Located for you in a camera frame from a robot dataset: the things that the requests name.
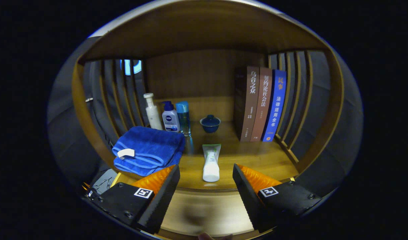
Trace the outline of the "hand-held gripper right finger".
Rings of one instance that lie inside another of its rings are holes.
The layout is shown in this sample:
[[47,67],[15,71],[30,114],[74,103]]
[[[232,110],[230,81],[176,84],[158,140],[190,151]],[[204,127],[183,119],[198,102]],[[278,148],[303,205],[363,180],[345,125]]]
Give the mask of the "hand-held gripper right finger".
[[282,183],[240,164],[234,164],[232,178],[253,228],[260,233],[297,223],[321,201],[296,181]]

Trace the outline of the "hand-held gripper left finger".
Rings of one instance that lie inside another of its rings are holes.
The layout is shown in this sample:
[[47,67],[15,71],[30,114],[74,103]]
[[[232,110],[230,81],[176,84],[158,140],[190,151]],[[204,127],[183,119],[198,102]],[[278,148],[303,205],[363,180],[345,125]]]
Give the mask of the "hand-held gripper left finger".
[[98,193],[97,187],[84,183],[83,193],[87,203],[117,224],[155,234],[160,230],[180,177],[178,165],[142,178],[120,172],[106,191]]

